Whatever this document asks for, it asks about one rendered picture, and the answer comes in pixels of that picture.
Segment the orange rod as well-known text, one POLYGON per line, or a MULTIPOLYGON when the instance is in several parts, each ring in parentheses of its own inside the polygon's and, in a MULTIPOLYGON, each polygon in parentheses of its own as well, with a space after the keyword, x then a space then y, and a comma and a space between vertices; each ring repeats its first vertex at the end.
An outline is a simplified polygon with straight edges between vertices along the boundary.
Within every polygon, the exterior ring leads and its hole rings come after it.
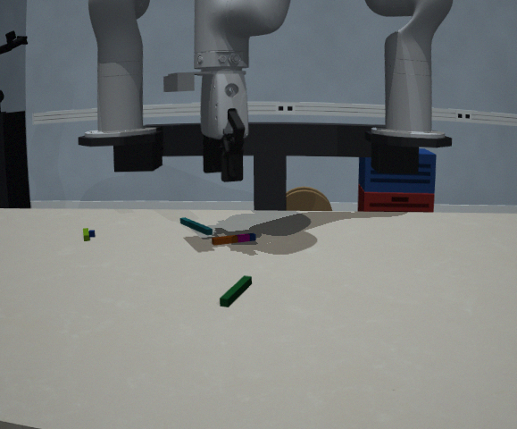
POLYGON ((230 235, 230 236, 222 236, 222 237, 214 237, 214 238, 212 238, 212 244, 213 245, 230 244, 230 243, 237 243, 237 242, 238 242, 238 236, 237 235, 230 235))

